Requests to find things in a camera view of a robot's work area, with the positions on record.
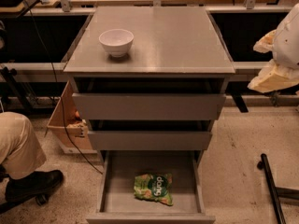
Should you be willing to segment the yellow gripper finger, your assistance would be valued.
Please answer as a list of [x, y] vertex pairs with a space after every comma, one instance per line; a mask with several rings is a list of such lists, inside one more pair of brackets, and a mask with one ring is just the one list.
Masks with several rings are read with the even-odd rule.
[[299, 70], [285, 67], [270, 60], [249, 83], [253, 91], [266, 93], [287, 89], [299, 84]]
[[253, 46], [253, 49], [260, 53], [266, 53], [272, 50], [273, 43], [274, 43], [274, 36], [276, 31], [272, 30], [266, 35], [264, 35], [262, 38], [260, 38], [255, 45]]

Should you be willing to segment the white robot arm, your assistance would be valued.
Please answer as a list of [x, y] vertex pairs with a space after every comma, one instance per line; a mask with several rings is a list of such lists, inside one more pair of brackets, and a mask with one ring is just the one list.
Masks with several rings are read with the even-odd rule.
[[299, 84], [299, 4], [296, 4], [278, 27], [264, 35], [253, 49], [272, 52], [273, 58], [249, 83], [253, 91], [266, 93]]

